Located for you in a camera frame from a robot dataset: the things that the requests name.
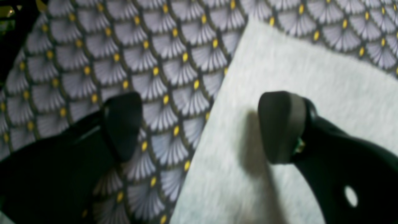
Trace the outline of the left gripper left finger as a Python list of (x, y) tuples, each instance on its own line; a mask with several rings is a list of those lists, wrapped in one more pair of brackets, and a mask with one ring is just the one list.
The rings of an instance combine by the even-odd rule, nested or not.
[(131, 159), (143, 118), (136, 92), (54, 137), (1, 161), (1, 212), (15, 224), (78, 224), (92, 190), (112, 166)]

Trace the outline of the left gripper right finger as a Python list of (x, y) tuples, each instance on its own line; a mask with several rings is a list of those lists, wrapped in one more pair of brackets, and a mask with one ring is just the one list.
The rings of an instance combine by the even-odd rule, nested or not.
[(258, 103), (263, 150), (273, 165), (293, 164), (327, 224), (396, 224), (398, 160), (317, 114), (308, 98), (265, 92)]

